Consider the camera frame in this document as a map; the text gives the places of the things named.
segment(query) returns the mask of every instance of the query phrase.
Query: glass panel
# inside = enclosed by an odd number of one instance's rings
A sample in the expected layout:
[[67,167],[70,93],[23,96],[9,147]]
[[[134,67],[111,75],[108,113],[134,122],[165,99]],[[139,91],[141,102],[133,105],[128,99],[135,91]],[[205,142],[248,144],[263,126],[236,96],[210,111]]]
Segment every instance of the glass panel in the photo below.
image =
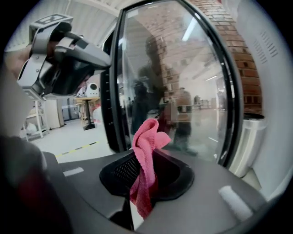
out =
[[166,149],[215,160],[226,132],[226,87],[196,19],[175,1],[132,9],[119,45],[119,96],[129,140],[147,118],[156,118],[159,131],[172,139]]

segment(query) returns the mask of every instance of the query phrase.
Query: pink towel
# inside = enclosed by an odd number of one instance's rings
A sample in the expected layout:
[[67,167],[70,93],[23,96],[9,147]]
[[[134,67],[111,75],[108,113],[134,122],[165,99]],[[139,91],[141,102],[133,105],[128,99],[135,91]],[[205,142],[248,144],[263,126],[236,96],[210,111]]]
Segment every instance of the pink towel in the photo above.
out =
[[171,139],[164,132],[158,132],[156,119],[147,119],[133,137],[132,148],[141,164],[141,171],[130,189],[130,200],[136,205],[138,213],[146,218],[152,211],[151,194],[157,190],[157,179],[152,163],[152,152],[161,149]]

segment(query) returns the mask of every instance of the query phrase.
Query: black mesh holder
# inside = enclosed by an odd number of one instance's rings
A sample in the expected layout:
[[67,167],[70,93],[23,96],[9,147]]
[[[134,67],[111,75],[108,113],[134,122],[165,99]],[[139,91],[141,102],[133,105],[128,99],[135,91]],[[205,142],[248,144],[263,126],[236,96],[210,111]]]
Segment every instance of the black mesh holder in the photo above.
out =
[[[158,181],[157,191],[151,194],[153,206],[158,201],[176,199],[190,188],[194,173],[187,164],[160,150],[154,150],[152,158]],[[101,170],[100,180],[111,194],[129,199],[130,188],[140,170],[141,165],[133,150],[129,150],[128,155]]]

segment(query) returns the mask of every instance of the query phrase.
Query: corrugated ceiling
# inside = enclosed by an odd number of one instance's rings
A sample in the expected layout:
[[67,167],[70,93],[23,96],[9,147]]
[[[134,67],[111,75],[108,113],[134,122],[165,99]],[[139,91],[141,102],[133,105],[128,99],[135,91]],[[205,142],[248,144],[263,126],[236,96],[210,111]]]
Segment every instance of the corrugated ceiling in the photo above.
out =
[[101,46],[114,29],[120,9],[139,0],[42,0],[19,25],[6,46],[6,51],[28,45],[28,27],[33,21],[61,13],[74,17],[72,30],[89,42]]

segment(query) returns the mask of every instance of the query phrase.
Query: white round device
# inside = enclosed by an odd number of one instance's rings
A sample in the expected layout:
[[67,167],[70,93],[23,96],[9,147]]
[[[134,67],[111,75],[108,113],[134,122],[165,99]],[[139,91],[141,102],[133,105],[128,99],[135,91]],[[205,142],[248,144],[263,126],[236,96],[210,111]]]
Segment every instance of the white round device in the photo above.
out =
[[87,85],[86,96],[87,97],[99,96],[99,89],[96,83],[89,83]]

